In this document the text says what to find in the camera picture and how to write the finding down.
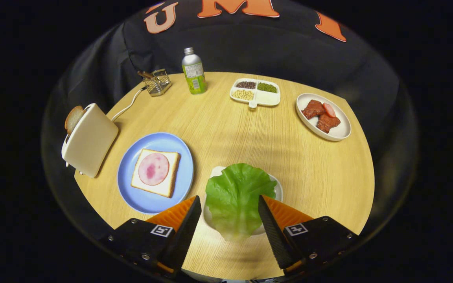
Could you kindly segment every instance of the letter m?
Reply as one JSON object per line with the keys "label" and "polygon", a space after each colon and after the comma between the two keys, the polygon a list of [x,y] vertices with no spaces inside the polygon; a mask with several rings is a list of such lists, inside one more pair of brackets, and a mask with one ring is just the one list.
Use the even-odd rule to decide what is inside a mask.
{"label": "letter m", "polygon": [[244,2],[248,3],[247,7],[242,9],[244,14],[271,18],[279,17],[279,13],[272,7],[271,0],[203,0],[202,11],[197,16],[199,18],[218,16],[221,14],[221,10],[216,8],[216,4],[230,14],[234,14]]}

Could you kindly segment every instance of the wooden table surface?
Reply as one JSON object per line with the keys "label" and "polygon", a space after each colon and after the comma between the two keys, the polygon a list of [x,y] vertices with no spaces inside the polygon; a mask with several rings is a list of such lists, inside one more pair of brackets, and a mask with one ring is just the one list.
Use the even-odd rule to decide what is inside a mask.
{"label": "wooden table surface", "polygon": [[[284,79],[231,72],[206,72],[208,90],[191,95],[183,74],[170,75],[173,86],[158,97],[140,93],[115,124],[120,131],[99,174],[91,179],[77,171],[81,191],[99,215],[118,228],[129,218],[150,215],[131,208],[121,197],[117,171],[124,153],[137,140],[153,132],[182,138],[193,156],[194,181],[188,197],[199,195],[204,210],[205,185],[218,166],[248,163],[275,176],[284,190],[284,203],[311,217],[329,215],[359,234],[374,197],[374,167],[370,149],[349,104],[338,96]],[[248,104],[229,97],[239,78],[264,79],[279,85],[281,102],[274,107]],[[127,93],[107,116],[128,106],[143,83]],[[336,142],[320,138],[297,116],[301,93],[315,93],[337,104],[348,116],[352,132]],[[261,279],[284,275],[277,266],[266,234],[241,243],[223,240],[206,224],[197,224],[183,269],[223,279]]]}

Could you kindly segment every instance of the metal wire caddy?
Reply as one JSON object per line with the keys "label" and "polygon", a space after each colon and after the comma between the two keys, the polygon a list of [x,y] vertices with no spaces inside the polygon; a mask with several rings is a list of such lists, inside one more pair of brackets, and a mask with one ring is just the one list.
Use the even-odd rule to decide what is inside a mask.
{"label": "metal wire caddy", "polygon": [[151,72],[153,78],[144,78],[142,81],[146,85],[146,90],[151,96],[159,96],[164,94],[172,85],[171,79],[165,69],[155,70]]}

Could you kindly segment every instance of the ham slice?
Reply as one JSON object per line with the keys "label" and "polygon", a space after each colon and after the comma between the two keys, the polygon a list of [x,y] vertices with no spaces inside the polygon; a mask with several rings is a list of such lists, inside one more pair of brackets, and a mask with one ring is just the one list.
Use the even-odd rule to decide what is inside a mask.
{"label": "ham slice", "polygon": [[165,180],[169,173],[169,160],[163,154],[152,153],[146,156],[139,166],[139,178],[149,186],[155,186]]}
{"label": "ham slice", "polygon": [[307,119],[310,119],[316,115],[322,115],[324,113],[326,113],[326,110],[324,109],[324,107],[322,107],[321,102],[318,102],[317,100],[310,100],[309,104],[307,104],[307,107],[302,110],[302,114]]}
{"label": "ham slice", "polygon": [[335,111],[333,110],[333,107],[331,107],[330,104],[327,104],[326,102],[324,102],[322,104],[322,107],[324,107],[324,109],[326,110],[326,113],[328,114],[328,116],[330,117],[336,117],[337,115],[335,115]]}
{"label": "ham slice", "polygon": [[336,117],[330,117],[328,114],[319,116],[317,128],[328,134],[330,129],[340,124],[340,119]]}

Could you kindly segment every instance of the toaster cord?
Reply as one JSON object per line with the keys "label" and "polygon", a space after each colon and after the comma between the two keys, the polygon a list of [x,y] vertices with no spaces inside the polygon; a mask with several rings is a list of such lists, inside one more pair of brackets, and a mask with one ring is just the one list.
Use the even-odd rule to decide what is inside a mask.
{"label": "toaster cord", "polygon": [[134,95],[134,98],[133,98],[133,101],[131,102],[131,104],[129,106],[125,107],[122,111],[118,112],[113,118],[111,118],[111,121],[114,121],[116,118],[118,118],[118,116],[120,116],[122,113],[127,111],[127,109],[129,109],[134,104],[136,97],[145,89],[146,89],[146,86],[144,86],[139,91],[137,91]]}

